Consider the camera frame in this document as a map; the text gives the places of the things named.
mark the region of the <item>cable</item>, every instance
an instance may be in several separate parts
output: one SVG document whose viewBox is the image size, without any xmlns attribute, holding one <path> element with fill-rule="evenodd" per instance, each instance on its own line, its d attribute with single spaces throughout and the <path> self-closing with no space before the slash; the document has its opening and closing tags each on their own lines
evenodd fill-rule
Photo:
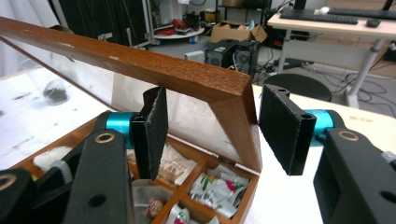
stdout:
<svg viewBox="0 0 396 224">
<path fill-rule="evenodd" d="M 276 12 L 278 12 L 278 11 L 282 8 L 282 5 L 283 5 L 285 2 L 286 2 L 286 0 L 283 0 L 283 2 L 277 7 Z"/>
<path fill-rule="evenodd" d="M 259 73 L 262 72 L 262 69 L 265 67 L 265 65 L 267 65 L 271 60 L 274 59 L 274 52 L 273 52 L 273 46 L 272 46 L 272 45 L 273 45 L 273 42 L 272 42 L 272 40 L 271 40 L 271 36 L 268 36 L 268 38 L 269 38 L 270 45 L 271 45 L 271 46 L 270 46 L 271 58 L 268 59 L 268 61 L 262 65 L 262 68 L 260 69 Z"/>
<path fill-rule="evenodd" d="M 129 10 L 128 10 L 128 7 L 126 6 L 125 0 L 122 0 L 122 3 L 123 3 L 123 6 L 124 6 L 126 15 L 128 17 L 128 22 L 129 22 L 129 25 L 131 27 L 132 33 L 134 35 L 134 41 L 136 42 L 136 46 L 139 47 L 139 41 L 137 40 L 137 35 L 136 35 L 136 32 L 134 31 L 134 24 L 132 23 L 131 16 L 129 15 Z"/>
<path fill-rule="evenodd" d="M 370 102 L 370 101 L 373 100 L 373 96 L 372 96 L 372 95 L 374 95 L 375 97 L 381 98 L 382 100 L 387 101 L 387 102 L 389 102 L 390 104 L 392 104 L 392 105 L 394 105 L 394 106 L 396 106 L 396 103 L 395 103 L 395 102 L 391 101 L 390 99 L 388 99 L 388 98 L 386 98 L 386 97 L 380 96 L 380 95 L 378 95 L 377 93 L 370 93 L 370 92 L 365 91 L 365 90 L 360 90 L 360 91 L 361 91 L 361 92 L 364 92 L 364 93 L 368 96 L 369 99 L 368 99 L 368 100 L 362 100 L 362 99 L 361 99 L 361 96 L 360 96 L 359 93 L 358 93 L 359 101 L 362 101 L 362 102 L 364 102 L 364 103 L 366 103 L 366 104 L 369 104 L 369 105 L 385 105 L 385 106 L 387 106 L 388 109 L 390 110 L 392 116 L 393 116 L 394 118 L 396 118 L 396 113 L 395 113 L 395 111 L 393 110 L 393 108 L 392 108 L 391 105 L 385 104 L 385 103 L 373 103 L 373 102 Z"/>
<path fill-rule="evenodd" d="M 320 33 L 320 34 L 317 34 L 317 35 L 314 35 L 314 36 L 309 36 L 308 39 L 316 38 L 316 37 L 318 37 L 318 36 L 320 36 L 320 35 L 323 35 L 323 34 L 324 34 L 324 33 Z"/>
<path fill-rule="evenodd" d="M 367 91 L 367 90 L 365 90 L 365 89 L 363 89 L 363 88 L 361 88 L 361 91 L 365 91 L 365 92 L 370 93 L 370 94 L 385 94 L 385 93 L 388 92 L 387 89 L 385 89 L 384 87 L 382 87 L 381 85 L 379 85 L 379 84 L 376 83 L 376 82 L 364 80 L 364 83 L 370 83 L 370 84 L 372 84 L 372 85 L 375 85 L 375 86 L 378 87 L 381 91 Z"/>
<path fill-rule="evenodd" d="M 233 66 L 235 67 L 235 71 L 239 71 L 238 70 L 238 66 L 237 66 L 237 64 L 236 64 L 236 61 L 235 61 L 235 52 L 233 53 Z"/>
<path fill-rule="evenodd" d="M 349 73 L 349 74 L 346 75 L 346 78 L 341 78 L 341 76 L 343 76 L 344 73 L 345 73 L 345 71 L 347 70 L 346 68 L 345 68 L 345 70 L 343 71 L 342 74 L 338 74 L 338 73 L 331 73 L 331 72 L 319 71 L 319 70 L 316 70 L 315 68 L 309 69 L 309 68 L 307 68 L 307 66 L 309 66 L 309 65 L 305 65 L 305 66 L 303 66 L 303 67 L 300 67 L 300 69 L 304 69 L 304 70 L 310 72 L 311 74 L 320 74 L 320 75 L 323 75 L 323 77 L 324 77 L 332 86 L 335 87 L 336 91 L 332 91 L 332 93 L 339 92 L 339 91 L 338 91 L 338 88 L 340 87 L 340 84 L 343 83 L 343 82 L 345 82 L 345 81 L 346 81 L 346 78 L 347 78 L 349 75 L 352 75 L 352 74 Z M 332 82 L 331 80 L 329 80 L 329 77 L 332 77 L 332 78 L 338 80 L 338 82 L 337 82 L 337 83 Z"/>
<path fill-rule="evenodd" d="M 377 67 L 377 68 L 373 68 L 373 69 L 371 69 L 370 71 L 377 70 L 377 69 L 381 69 L 381 68 L 384 68 L 384 67 L 393 66 L 393 65 L 395 65 L 395 64 L 396 64 L 396 63 L 386 64 L 386 65 L 383 65 L 383 66 L 380 66 L 380 67 Z"/>
<path fill-rule="evenodd" d="M 264 64 L 260 67 L 259 71 L 257 71 L 257 73 L 258 73 L 259 75 L 257 76 L 256 80 L 253 79 L 252 83 L 256 83 L 256 82 L 257 82 L 257 84 L 260 84 L 260 81 L 261 81 L 262 79 L 266 79 L 266 75 L 264 75 L 264 77 L 261 77 L 261 74 L 262 74 L 263 68 L 265 68 L 265 66 L 268 65 L 268 63 L 269 63 L 271 60 L 274 59 L 274 52 L 273 52 L 273 49 L 272 49 L 271 47 L 270 47 L 270 52 L 271 52 L 271 58 L 270 58 L 266 63 L 264 63 Z"/>
<path fill-rule="evenodd" d="M 302 67 L 302 69 L 306 69 L 306 70 L 308 70 L 309 72 L 313 73 L 312 70 L 309 70 L 309 69 L 307 69 L 307 68 L 305 68 L 305 67 Z M 336 87 L 336 91 L 332 91 L 332 94 L 335 94 L 335 93 L 337 93 L 337 92 L 340 92 L 340 91 L 344 90 L 344 89 L 345 89 L 347 86 L 349 86 L 353 81 L 355 81 L 356 78 L 353 78 L 353 79 L 350 80 L 350 81 L 348 80 L 348 77 L 349 77 L 350 75 L 357 75 L 357 74 L 355 74 L 355 73 L 349 73 L 349 74 L 346 75 L 346 77 L 345 77 L 344 79 L 342 79 L 341 76 L 345 73 L 345 71 L 346 71 L 346 69 L 344 70 L 344 72 L 343 72 L 342 74 L 339 75 L 339 77 L 336 77 L 335 75 L 332 75 L 330 72 L 323 72 L 323 71 L 318 71 L 318 70 L 315 70 L 315 69 L 314 69 L 315 74 L 323 75 L 323 77 L 326 78 L 326 80 L 327 80 L 332 86 Z M 328 79 L 328 76 L 337 79 L 337 80 L 338 80 L 338 83 L 337 83 L 337 84 L 334 84 L 333 82 L 331 82 L 331 81 Z M 346 81 L 347 81 L 347 84 L 346 84 L 344 87 L 342 87 L 340 90 L 337 90 L 338 87 L 340 86 L 340 83 L 343 83 L 343 82 L 346 82 Z"/>
</svg>

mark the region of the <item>floor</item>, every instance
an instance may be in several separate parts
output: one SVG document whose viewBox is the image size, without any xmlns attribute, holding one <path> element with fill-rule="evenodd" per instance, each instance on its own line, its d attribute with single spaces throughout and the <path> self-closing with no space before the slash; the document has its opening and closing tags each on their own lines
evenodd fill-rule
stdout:
<svg viewBox="0 0 396 224">
<path fill-rule="evenodd" d="M 176 58 L 185 58 L 185 53 L 196 50 L 205 51 L 209 43 L 209 37 L 200 35 L 197 44 L 190 44 L 188 38 L 176 40 L 164 40 L 159 46 L 150 46 L 150 51 L 170 55 Z M 258 70 L 253 78 L 253 84 L 262 85 L 264 80 L 272 74 L 265 73 L 261 69 L 264 64 L 271 65 L 278 59 L 280 50 L 261 47 L 258 59 Z M 357 76 L 356 71 L 350 71 L 338 67 L 313 63 L 298 68 L 284 70 L 285 73 L 296 73 L 324 83 L 332 92 L 332 102 L 339 105 L 347 105 L 344 94 L 346 88 L 353 83 Z M 391 116 L 396 118 L 396 78 L 381 77 L 369 74 L 358 92 L 360 109 Z"/>
</svg>

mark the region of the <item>black object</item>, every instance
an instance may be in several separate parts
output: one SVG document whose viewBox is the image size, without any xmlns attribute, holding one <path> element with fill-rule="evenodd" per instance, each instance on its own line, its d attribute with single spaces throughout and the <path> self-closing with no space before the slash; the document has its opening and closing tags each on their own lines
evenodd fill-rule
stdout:
<svg viewBox="0 0 396 224">
<path fill-rule="evenodd" d="M 306 0 L 295 0 L 294 1 L 294 9 L 304 9 Z"/>
<path fill-rule="evenodd" d="M 154 180 L 160 169 L 168 133 L 166 90 L 161 87 L 144 93 L 145 106 L 131 120 L 130 136 L 141 179 Z"/>
<path fill-rule="evenodd" d="M 391 44 L 395 45 L 396 40 L 392 40 Z M 396 62 L 396 50 L 388 49 L 384 55 L 384 61 Z"/>
<path fill-rule="evenodd" d="M 387 11 L 387 10 L 333 7 L 333 8 L 330 8 L 330 10 L 327 14 L 356 16 L 356 17 L 396 21 L 396 12 L 395 11 Z"/>
<path fill-rule="evenodd" d="M 290 92 L 264 84 L 259 126 L 287 175 L 302 175 L 317 118 L 289 99 Z"/>
<path fill-rule="evenodd" d="M 93 133 L 85 140 L 63 223 L 130 223 L 133 211 L 122 133 Z"/>
<path fill-rule="evenodd" d="M 26 223 L 35 198 L 35 183 L 25 170 L 0 171 L 0 223 Z"/>
<path fill-rule="evenodd" d="M 265 84 L 284 88 L 291 93 L 330 102 L 332 93 L 320 81 L 298 74 L 278 74 L 264 80 Z"/>
<path fill-rule="evenodd" d="M 235 62 L 239 72 L 243 72 L 254 78 L 257 61 L 259 58 L 260 43 L 257 41 L 242 41 L 236 44 Z"/>
<path fill-rule="evenodd" d="M 233 53 L 239 41 L 222 39 L 216 44 L 209 45 L 205 51 L 205 63 L 228 68 L 233 64 Z"/>
<path fill-rule="evenodd" d="M 297 20 L 297 21 L 323 21 L 343 24 L 358 24 L 358 18 L 354 16 L 338 16 L 338 15 L 318 15 L 314 14 L 310 9 L 286 9 L 280 14 L 281 19 Z"/>
<path fill-rule="evenodd" d="M 314 178 L 323 222 L 394 223 L 395 176 L 364 135 L 330 129 Z"/>
<path fill-rule="evenodd" d="M 381 23 L 381 21 L 376 20 L 376 19 L 370 19 L 370 20 L 367 20 L 366 26 L 370 27 L 370 28 L 376 28 L 376 27 L 378 27 L 379 23 Z"/>
</svg>

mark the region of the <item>white table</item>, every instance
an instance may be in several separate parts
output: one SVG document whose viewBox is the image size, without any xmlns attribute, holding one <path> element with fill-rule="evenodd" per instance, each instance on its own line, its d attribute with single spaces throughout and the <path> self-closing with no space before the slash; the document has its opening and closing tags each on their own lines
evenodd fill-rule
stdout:
<svg viewBox="0 0 396 224">
<path fill-rule="evenodd" d="M 358 77 L 352 88 L 346 93 L 348 105 L 359 108 L 358 90 L 375 56 L 384 45 L 386 39 L 394 39 L 396 36 L 395 21 L 381 21 L 377 28 L 367 27 L 366 20 L 359 20 L 356 25 L 339 24 L 320 21 L 297 21 L 279 18 L 280 13 L 275 14 L 268 25 L 276 29 L 285 29 L 286 36 L 283 42 L 282 52 L 279 58 L 278 73 L 283 71 L 286 57 L 313 61 L 318 63 L 330 63 L 345 66 L 359 67 Z M 306 31 L 314 33 L 357 35 L 375 38 L 374 44 L 369 49 L 356 49 L 347 46 L 337 46 L 310 41 L 290 40 L 291 30 Z"/>
<path fill-rule="evenodd" d="M 34 83 L 30 79 L 43 75 L 56 78 L 45 69 L 39 69 L 0 79 L 0 107 L 3 111 L 0 116 L 0 169 L 25 159 L 108 109 L 69 84 L 66 85 L 71 94 L 68 102 L 45 105 L 37 88 L 40 83 L 47 82 Z M 253 86 L 253 90 L 259 112 L 262 89 Z M 290 99 L 302 109 L 337 111 L 349 129 L 366 135 L 376 147 L 396 153 L 396 119 L 299 95 L 292 94 Z M 302 176 L 287 176 L 262 135 L 260 141 L 262 174 L 246 223 L 320 223 L 313 176 L 322 148 L 310 148 Z"/>
<path fill-rule="evenodd" d="M 154 38 L 157 40 L 156 43 L 161 45 L 162 41 L 165 39 L 182 39 L 189 38 L 191 44 L 196 44 L 198 42 L 198 35 L 203 33 L 205 28 L 199 28 L 198 31 L 191 31 L 185 35 L 155 35 Z"/>
</svg>

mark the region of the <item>snack package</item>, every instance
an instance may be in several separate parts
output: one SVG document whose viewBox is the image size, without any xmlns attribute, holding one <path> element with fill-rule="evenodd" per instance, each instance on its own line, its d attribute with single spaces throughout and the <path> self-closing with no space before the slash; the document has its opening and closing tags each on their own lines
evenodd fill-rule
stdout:
<svg viewBox="0 0 396 224">
<path fill-rule="evenodd" d="M 134 150 L 127 150 L 127 158 L 129 163 L 136 164 Z M 187 160 L 172 145 L 166 144 L 163 148 L 163 157 L 157 178 L 168 184 L 180 186 L 196 164 L 196 161 Z"/>
<path fill-rule="evenodd" d="M 222 171 L 221 169 L 210 171 L 218 175 L 200 174 L 192 185 L 190 196 L 195 201 L 230 218 L 237 211 L 237 206 L 248 186 L 248 180 Z"/>
<path fill-rule="evenodd" d="M 190 212 L 187 208 L 180 208 L 176 203 L 165 224 L 188 224 L 190 223 Z"/>
</svg>

